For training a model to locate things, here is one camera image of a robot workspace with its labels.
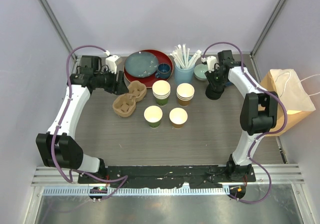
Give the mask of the single brown paper cup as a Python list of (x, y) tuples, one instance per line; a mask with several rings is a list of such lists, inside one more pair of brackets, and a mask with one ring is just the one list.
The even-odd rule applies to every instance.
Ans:
[(182, 108), (174, 108), (169, 113), (169, 119), (174, 128), (179, 129), (184, 126), (188, 120), (187, 112)]

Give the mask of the single green paper cup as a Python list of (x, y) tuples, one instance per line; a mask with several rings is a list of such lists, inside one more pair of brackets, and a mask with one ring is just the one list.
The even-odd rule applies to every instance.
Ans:
[(145, 120), (151, 128), (157, 128), (161, 124), (163, 111), (158, 106), (149, 106), (143, 114)]

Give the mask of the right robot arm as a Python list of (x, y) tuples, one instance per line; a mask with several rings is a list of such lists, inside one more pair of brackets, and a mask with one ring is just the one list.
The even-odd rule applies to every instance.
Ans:
[(236, 182), (250, 173), (253, 154), (263, 135), (277, 123), (278, 102), (275, 98), (278, 95), (262, 88), (239, 62), (221, 66), (209, 64), (205, 76), (209, 82), (205, 91), (207, 98), (218, 100), (227, 81), (233, 83), (244, 98), (239, 118), (241, 137), (223, 171), (230, 181)]

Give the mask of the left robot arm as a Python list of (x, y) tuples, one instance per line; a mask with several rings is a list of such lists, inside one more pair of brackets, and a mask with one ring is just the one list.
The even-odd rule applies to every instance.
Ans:
[(123, 71), (112, 73), (74, 73), (69, 77), (62, 106), (46, 133), (39, 133), (36, 145), (46, 167), (85, 172), (93, 182), (100, 184), (107, 176), (103, 159), (91, 157), (75, 141), (75, 132), (82, 110), (92, 92), (104, 91), (122, 95), (128, 93)]

